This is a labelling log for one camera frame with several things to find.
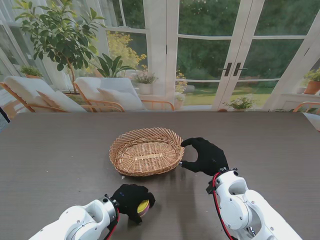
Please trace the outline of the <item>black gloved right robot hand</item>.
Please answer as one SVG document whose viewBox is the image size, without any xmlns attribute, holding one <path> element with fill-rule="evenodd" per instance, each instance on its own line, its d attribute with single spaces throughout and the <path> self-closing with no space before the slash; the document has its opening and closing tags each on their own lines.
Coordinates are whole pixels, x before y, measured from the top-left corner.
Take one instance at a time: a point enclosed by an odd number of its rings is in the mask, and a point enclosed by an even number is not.
<svg viewBox="0 0 320 240">
<path fill-rule="evenodd" d="M 198 154 L 194 162 L 181 161 L 179 164 L 182 168 L 194 173 L 202 172 L 208 176 L 214 176 L 222 168 L 229 169 L 224 151 L 202 137 L 188 138 L 180 146 L 192 146 Z"/>
</svg>

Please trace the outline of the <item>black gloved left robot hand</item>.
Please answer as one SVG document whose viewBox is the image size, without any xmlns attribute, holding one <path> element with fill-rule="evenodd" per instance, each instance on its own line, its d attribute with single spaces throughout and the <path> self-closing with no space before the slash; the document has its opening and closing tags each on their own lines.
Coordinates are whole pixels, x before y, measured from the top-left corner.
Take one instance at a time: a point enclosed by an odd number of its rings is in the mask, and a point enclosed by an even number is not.
<svg viewBox="0 0 320 240">
<path fill-rule="evenodd" d="M 148 200 L 149 207 L 152 208 L 156 202 L 154 195 L 149 192 L 148 188 L 136 184 L 122 184 L 114 192 L 111 199 L 118 203 L 119 212 L 127 215 L 137 225 L 143 222 L 138 214 L 139 205 Z"/>
</svg>

